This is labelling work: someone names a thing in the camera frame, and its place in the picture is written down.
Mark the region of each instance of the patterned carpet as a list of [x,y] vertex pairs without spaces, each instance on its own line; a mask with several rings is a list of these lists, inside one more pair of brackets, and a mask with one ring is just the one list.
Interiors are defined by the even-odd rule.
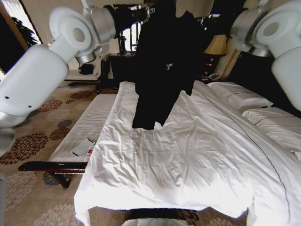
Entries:
[[[15,128],[15,144],[0,158],[0,170],[7,179],[5,226],[81,225],[73,209],[73,197],[81,175],[72,175],[70,187],[63,189],[47,173],[19,172],[18,167],[26,161],[47,161],[95,96],[95,85],[71,86],[65,82],[40,109]],[[92,226],[120,226],[129,218],[144,217],[185,219],[195,226],[246,225],[246,214],[233,219],[211,208],[200,212],[95,208],[90,216]]]

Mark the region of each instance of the phone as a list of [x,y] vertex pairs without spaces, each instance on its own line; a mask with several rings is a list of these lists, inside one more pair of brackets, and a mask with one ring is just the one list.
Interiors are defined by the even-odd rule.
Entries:
[[95,145],[95,142],[86,138],[72,150],[72,153],[75,154],[76,156],[81,156],[81,155],[87,153],[87,151],[93,145]]

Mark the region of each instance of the white pillow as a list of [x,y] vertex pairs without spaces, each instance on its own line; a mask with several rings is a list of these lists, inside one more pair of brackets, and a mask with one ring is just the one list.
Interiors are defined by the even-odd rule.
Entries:
[[269,107],[273,103],[233,82],[211,82],[208,86],[223,100],[241,113],[254,108]]
[[276,107],[248,110],[243,116],[301,160],[301,119]]

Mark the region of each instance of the wall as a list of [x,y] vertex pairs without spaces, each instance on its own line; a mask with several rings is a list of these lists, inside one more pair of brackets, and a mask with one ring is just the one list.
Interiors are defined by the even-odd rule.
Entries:
[[[83,6],[81,0],[22,0],[26,7],[29,16],[34,23],[37,32],[39,33],[42,42],[47,44],[52,40],[52,35],[49,29],[50,13],[60,6],[69,7],[82,14]],[[123,4],[138,4],[143,3],[143,0],[95,0],[95,5],[102,8],[108,4],[123,3]],[[110,41],[110,52],[119,52],[118,40]],[[77,70],[79,64],[75,59],[69,63],[71,70]]]
[[[288,1],[291,1],[291,0],[274,0],[271,4],[271,9],[275,9],[276,7],[288,2]],[[245,4],[244,4],[244,7],[245,8],[254,8],[258,5],[258,0],[246,0]],[[237,54],[237,51],[235,51],[235,42],[233,39],[230,39],[228,40],[228,43],[227,43],[227,55],[225,55],[224,57],[222,57],[216,67],[216,71],[219,72],[220,74],[224,74],[224,78],[226,78],[229,73],[230,73],[230,70],[227,70],[225,71],[225,69],[227,68],[229,62],[230,62],[230,59],[231,58],[234,58],[234,63],[235,63],[235,58],[238,57],[239,54]]]
[[214,0],[177,0],[176,16],[181,17],[185,11],[189,11],[194,17],[210,14]]

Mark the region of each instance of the bench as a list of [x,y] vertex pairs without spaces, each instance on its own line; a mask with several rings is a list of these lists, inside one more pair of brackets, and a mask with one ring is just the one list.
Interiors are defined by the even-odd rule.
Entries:
[[99,94],[75,123],[48,161],[29,161],[22,164],[19,171],[45,171],[53,176],[63,188],[68,188],[70,180],[64,174],[84,173],[87,166],[86,155],[76,156],[73,148],[85,138],[96,142],[114,104],[116,94]]

